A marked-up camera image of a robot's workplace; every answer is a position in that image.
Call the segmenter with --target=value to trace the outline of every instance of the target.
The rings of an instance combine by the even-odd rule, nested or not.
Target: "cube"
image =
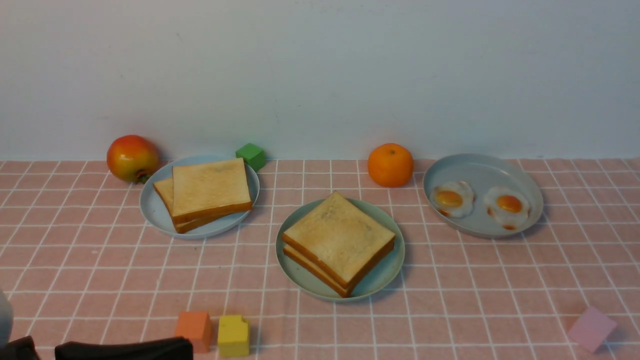
[[[252,169],[258,171],[267,164],[267,157],[260,147],[248,143],[236,151],[236,157],[244,159]]]
[[[209,352],[212,331],[213,325],[207,311],[183,311],[175,326],[175,335],[188,339],[196,354]]]
[[[618,324],[590,306],[574,323],[568,337],[590,352],[595,352]]]
[[[242,315],[222,316],[218,324],[218,354],[248,356],[249,351],[249,322]]]

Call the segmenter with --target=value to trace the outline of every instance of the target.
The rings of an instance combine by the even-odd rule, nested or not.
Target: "black object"
[[[2,360],[40,360],[36,346],[31,336],[10,341],[4,348],[0,348]]]
[[[193,360],[193,345],[182,336],[125,345],[70,341],[54,351],[56,360]]]

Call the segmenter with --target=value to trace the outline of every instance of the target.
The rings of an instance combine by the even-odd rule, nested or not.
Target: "bread crust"
[[[295,251],[302,254],[307,260],[311,261],[313,264],[318,266],[322,271],[324,271],[331,279],[337,282],[342,288],[355,288],[355,286],[374,268],[376,265],[389,253],[391,253],[394,249],[396,237],[394,236],[390,241],[388,241],[384,246],[380,248],[380,250],[373,255],[373,257],[356,273],[356,275],[352,278],[351,281],[346,282],[343,278],[338,276],[331,267],[325,264],[322,260],[320,260],[317,256],[315,256],[311,251],[307,250],[304,246],[300,245],[296,240],[292,239],[286,234],[282,234],[282,240],[289,246],[291,246]]]
[[[220,206],[215,209],[204,209],[200,211],[194,211],[192,213],[184,214],[176,216],[174,219],[178,222],[189,222],[194,221],[203,217],[213,217],[213,216],[226,216],[233,213],[239,213],[242,211],[249,211],[253,209],[253,202],[244,202],[242,204],[233,204],[228,206]]]
[[[327,276],[326,273],[318,271],[318,269],[313,267],[307,259],[302,258],[301,256],[298,255],[298,253],[295,253],[295,252],[291,251],[290,249],[293,249],[293,248],[285,246],[282,249],[282,252],[284,252],[284,254],[287,257],[289,257],[290,259],[295,261],[298,265],[302,266],[307,271],[309,271],[311,274],[313,274],[315,277],[317,277],[320,281],[322,281],[327,286],[329,286],[333,291],[335,291],[338,295],[340,295],[340,297],[347,298],[347,297],[351,296],[351,292],[353,291],[355,286],[352,286],[352,287],[347,288],[347,289],[341,287],[340,285],[338,285],[335,282],[333,282],[331,280],[331,278],[329,278]]]
[[[169,216],[171,217],[171,223],[173,224],[173,228],[175,229],[175,232],[178,234],[185,234],[190,232],[191,230],[197,229],[201,226],[207,225],[219,218],[225,217],[229,214],[222,214],[222,215],[213,215],[213,216],[209,216],[209,217],[202,217],[196,220],[192,220],[189,222],[177,222],[173,216],[171,216],[171,206],[169,205],[169,202],[167,200],[167,198],[164,196],[164,194],[162,193],[162,191],[158,188],[158,186],[156,185],[156,183],[154,183],[154,190],[156,191],[156,194],[158,194],[158,196],[160,197],[160,199],[162,200],[164,206],[166,207],[166,210],[169,212]]]

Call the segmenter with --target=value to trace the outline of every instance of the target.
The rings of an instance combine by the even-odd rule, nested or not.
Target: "stack of toast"
[[[154,189],[179,234],[253,208],[242,158],[174,166]]]
[[[333,192],[284,231],[284,254],[341,297],[394,249],[396,234]]]

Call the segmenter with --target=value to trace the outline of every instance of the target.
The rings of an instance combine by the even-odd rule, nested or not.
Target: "egg white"
[[[445,206],[438,202],[437,195],[442,191],[452,191],[458,193],[462,198],[462,205],[457,208],[452,208],[450,206]],[[429,196],[431,199],[431,203],[436,208],[436,210],[443,214],[446,217],[453,218],[463,218],[469,214],[474,209],[474,200],[476,199],[476,194],[471,189],[471,186],[464,181],[450,181],[448,183],[444,183],[434,187]]]
[[[522,209],[517,213],[502,209],[498,206],[497,200],[503,195],[511,195],[518,199],[522,203]],[[531,205],[524,195],[505,186],[494,186],[490,188],[484,196],[484,205],[487,208],[487,214],[507,230],[520,228],[527,221],[529,213],[531,212]]]

